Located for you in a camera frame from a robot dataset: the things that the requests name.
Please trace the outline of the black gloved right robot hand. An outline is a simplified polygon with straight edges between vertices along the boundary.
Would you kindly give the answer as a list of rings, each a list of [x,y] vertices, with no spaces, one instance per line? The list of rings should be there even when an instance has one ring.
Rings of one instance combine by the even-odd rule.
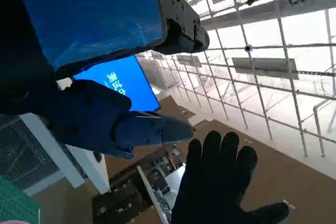
[[[242,209],[258,157],[254,148],[238,146],[235,132],[210,131],[204,142],[190,141],[172,223],[279,223],[288,217],[284,202]]]

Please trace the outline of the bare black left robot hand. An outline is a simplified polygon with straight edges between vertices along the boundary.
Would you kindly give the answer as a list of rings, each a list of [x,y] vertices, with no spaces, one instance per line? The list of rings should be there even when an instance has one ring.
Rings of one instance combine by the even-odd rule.
[[[209,46],[185,0],[1,0],[1,113],[45,117],[62,143],[124,159],[136,146],[191,139],[186,121],[131,110],[131,99],[93,80],[57,81],[153,50]]]

